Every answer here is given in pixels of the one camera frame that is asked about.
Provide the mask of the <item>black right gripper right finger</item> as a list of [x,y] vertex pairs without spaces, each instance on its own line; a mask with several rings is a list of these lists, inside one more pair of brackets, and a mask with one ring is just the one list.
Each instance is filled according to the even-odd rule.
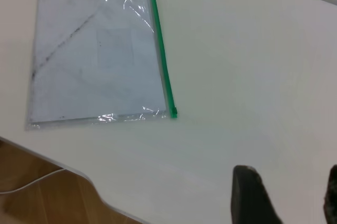
[[334,165],[329,174],[328,185],[324,197],[324,215],[327,224],[336,224],[337,217],[337,166]]

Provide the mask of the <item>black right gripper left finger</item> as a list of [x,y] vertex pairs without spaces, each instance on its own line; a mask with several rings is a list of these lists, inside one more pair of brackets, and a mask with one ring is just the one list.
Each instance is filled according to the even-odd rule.
[[260,174],[250,166],[233,168],[232,223],[281,223]]

